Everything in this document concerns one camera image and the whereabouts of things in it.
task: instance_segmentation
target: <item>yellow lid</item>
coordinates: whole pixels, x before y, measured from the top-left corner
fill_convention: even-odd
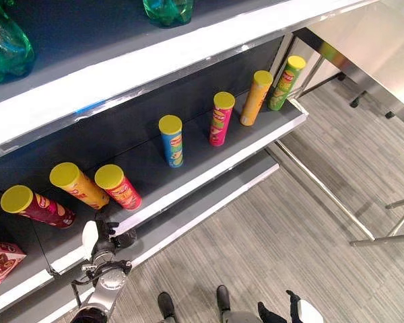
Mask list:
[[[214,95],[214,105],[222,110],[229,110],[235,105],[235,97],[229,92],[218,92]]]
[[[61,163],[49,173],[50,182],[58,187],[74,184],[79,176],[79,168],[74,163]]]
[[[116,188],[124,178],[124,172],[120,166],[109,164],[102,166],[94,175],[94,181],[105,190]]]
[[[5,212],[19,213],[27,209],[32,201],[32,190],[24,185],[15,185],[3,193],[0,205]]]
[[[306,65],[305,59],[301,56],[290,56],[288,58],[288,64],[294,69],[303,69]]]
[[[257,71],[253,75],[254,81],[262,86],[270,86],[274,80],[272,74],[268,71]]]
[[[181,119],[177,116],[167,114],[160,119],[159,129],[165,135],[175,135],[182,129]]]

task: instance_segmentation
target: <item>stainless steel table top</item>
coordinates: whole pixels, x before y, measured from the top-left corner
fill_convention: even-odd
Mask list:
[[[404,104],[404,17],[399,12],[376,2],[295,35],[363,89],[376,82]]]

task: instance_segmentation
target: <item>green pringles can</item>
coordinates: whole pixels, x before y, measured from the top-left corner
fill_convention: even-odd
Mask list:
[[[281,109],[305,65],[306,62],[301,56],[290,56],[288,58],[280,80],[275,86],[274,93],[268,101],[268,107],[271,110],[278,111]]]

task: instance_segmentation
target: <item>pringles can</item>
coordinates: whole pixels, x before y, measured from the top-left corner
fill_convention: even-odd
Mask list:
[[[247,95],[244,108],[242,109],[240,122],[244,126],[252,126],[255,123],[257,114],[261,109],[263,100],[267,96],[269,87],[274,78],[268,71],[257,71],[253,75],[253,83]]]
[[[162,133],[164,156],[168,165],[173,168],[182,165],[182,122],[177,116],[167,114],[159,120],[159,130]]]
[[[49,174],[50,182],[81,200],[93,209],[101,209],[109,203],[109,196],[93,183],[74,163],[61,163]]]
[[[120,166],[114,164],[102,166],[94,175],[94,180],[125,209],[132,211],[141,206],[141,196],[124,176]]]
[[[55,227],[69,227],[75,220],[75,213],[24,185],[6,190],[0,205],[5,212],[17,213]]]
[[[271,110],[278,111],[281,109],[305,65],[305,60],[301,56],[290,56],[288,58],[280,80],[275,86],[273,95],[268,102],[268,107]]]
[[[226,139],[229,120],[234,109],[235,98],[228,92],[218,92],[214,95],[213,119],[209,130],[209,143],[221,146]]]

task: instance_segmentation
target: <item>orange pringles can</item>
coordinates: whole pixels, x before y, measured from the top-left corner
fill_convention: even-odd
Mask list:
[[[93,183],[74,163],[61,163],[49,174],[50,182],[81,200],[93,209],[101,209],[109,203],[109,196]]]
[[[1,208],[55,227],[69,227],[75,221],[75,213],[57,202],[34,193],[24,185],[6,190],[0,200]]]
[[[257,114],[261,109],[263,100],[267,96],[273,80],[273,76],[268,71],[257,71],[253,75],[253,83],[251,84],[250,92],[247,95],[240,118],[240,122],[244,126],[254,125]]]
[[[114,164],[102,166],[96,172],[94,180],[125,209],[132,211],[141,206],[141,196],[124,176],[120,166]]]

